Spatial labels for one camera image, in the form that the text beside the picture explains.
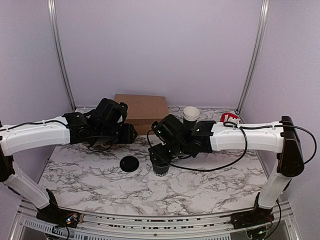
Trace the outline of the single black paper cup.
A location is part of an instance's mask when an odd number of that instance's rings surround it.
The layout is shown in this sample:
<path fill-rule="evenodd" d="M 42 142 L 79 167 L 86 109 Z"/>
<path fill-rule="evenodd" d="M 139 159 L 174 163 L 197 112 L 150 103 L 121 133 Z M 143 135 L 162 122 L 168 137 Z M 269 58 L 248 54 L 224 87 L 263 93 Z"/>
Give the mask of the single black paper cup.
<path fill-rule="evenodd" d="M 161 165 L 152 165 L 153 172 L 158 176 L 158 177 L 163 177 L 168 173 L 170 166 L 166 164 L 161 164 Z"/>

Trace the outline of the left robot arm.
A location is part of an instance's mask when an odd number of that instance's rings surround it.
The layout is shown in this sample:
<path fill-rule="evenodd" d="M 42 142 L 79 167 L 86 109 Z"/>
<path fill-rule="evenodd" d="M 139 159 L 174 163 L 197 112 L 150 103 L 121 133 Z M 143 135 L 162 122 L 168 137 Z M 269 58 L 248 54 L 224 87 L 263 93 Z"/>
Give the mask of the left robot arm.
<path fill-rule="evenodd" d="M 18 152 L 53 146 L 102 142 L 132 144 L 138 136 L 135 127 L 126 123 L 128 105 L 103 98 L 95 109 L 86 113 L 70 112 L 48 120 L 24 122 L 0 127 L 0 181 L 29 200 L 39 213 L 58 223 L 63 219 L 54 194 L 41 188 L 14 162 Z"/>

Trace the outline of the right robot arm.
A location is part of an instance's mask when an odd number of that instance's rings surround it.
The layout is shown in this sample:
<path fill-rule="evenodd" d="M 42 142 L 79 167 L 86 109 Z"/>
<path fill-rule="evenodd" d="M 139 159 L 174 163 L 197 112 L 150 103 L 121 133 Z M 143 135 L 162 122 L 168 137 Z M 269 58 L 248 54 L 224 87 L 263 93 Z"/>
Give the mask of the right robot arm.
<path fill-rule="evenodd" d="M 252 224 L 260 223 L 267 216 L 267 210 L 273 208 L 291 179 L 305 168 L 300 139 L 289 116 L 271 123 L 240 124 L 214 120 L 180 121 L 169 114 L 160 122 L 154 122 L 151 130 L 161 140 L 148 148 L 157 175 L 166 174 L 173 159 L 195 158 L 199 153 L 224 150 L 276 153 L 277 164 L 258 194 L 256 206 L 247 214 Z"/>

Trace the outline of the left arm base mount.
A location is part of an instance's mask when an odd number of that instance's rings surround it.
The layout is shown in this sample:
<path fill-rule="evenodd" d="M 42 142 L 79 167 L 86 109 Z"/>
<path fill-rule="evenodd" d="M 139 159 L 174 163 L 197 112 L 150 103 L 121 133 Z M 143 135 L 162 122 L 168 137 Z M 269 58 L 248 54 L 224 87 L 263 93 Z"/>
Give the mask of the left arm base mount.
<path fill-rule="evenodd" d="M 80 222 L 81 214 L 76 211 L 59 208 L 57 200 L 52 191 L 46 189 L 49 197 L 49 205 L 39 209 L 37 208 L 36 218 L 59 226 L 76 228 Z"/>

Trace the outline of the stack of black paper cups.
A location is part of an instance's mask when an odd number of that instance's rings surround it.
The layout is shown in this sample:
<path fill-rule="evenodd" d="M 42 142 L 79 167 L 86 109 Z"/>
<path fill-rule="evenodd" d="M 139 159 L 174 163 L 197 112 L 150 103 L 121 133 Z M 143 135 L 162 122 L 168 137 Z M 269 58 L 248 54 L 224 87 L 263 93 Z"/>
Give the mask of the stack of black paper cups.
<path fill-rule="evenodd" d="M 194 106 L 187 106 L 183 109 L 183 124 L 193 128 L 200 116 L 200 110 Z"/>

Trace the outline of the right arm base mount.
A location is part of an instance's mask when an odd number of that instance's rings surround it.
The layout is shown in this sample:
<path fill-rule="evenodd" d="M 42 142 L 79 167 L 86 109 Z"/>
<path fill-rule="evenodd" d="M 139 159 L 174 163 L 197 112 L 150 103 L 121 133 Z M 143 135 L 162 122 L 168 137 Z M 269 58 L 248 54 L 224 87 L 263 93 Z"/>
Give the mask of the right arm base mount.
<path fill-rule="evenodd" d="M 259 206 L 259 196 L 260 193 L 255 198 L 253 209 L 230 215 L 230 223 L 235 230 L 265 224 L 275 219 L 272 214 L 273 208 L 266 209 Z"/>

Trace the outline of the stack of black cup lids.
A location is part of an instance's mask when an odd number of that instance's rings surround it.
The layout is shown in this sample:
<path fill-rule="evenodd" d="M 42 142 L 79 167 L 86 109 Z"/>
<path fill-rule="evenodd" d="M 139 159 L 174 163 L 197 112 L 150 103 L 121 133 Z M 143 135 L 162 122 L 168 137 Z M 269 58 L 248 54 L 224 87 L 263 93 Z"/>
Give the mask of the stack of black cup lids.
<path fill-rule="evenodd" d="M 120 160 L 120 169 L 126 173 L 134 172 L 138 169 L 140 163 L 134 156 L 125 156 Z"/>

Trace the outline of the brown paper bag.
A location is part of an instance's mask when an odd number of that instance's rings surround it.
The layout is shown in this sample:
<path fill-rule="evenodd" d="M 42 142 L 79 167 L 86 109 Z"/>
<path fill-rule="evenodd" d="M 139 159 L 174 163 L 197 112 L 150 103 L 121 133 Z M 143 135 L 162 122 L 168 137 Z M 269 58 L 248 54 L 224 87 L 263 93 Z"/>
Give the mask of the brown paper bag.
<path fill-rule="evenodd" d="M 161 121 L 169 114 L 165 96 L 115 94 L 114 100 L 127 104 L 127 117 L 125 122 L 133 124 L 138 135 L 146 135 L 152 123 Z"/>

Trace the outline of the brown pulp cup carrier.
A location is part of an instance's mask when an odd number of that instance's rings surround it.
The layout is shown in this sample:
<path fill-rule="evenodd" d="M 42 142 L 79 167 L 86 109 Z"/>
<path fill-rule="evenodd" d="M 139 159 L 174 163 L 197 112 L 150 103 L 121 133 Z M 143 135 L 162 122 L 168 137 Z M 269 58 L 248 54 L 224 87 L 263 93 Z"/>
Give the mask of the brown pulp cup carrier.
<path fill-rule="evenodd" d="M 89 142 L 86 141 L 83 143 L 83 145 L 89 148 L 94 148 L 94 149 L 98 149 L 98 148 L 107 149 L 112 145 L 112 143 L 106 142 L 106 141 L 97 141 L 94 144 L 90 144 Z"/>

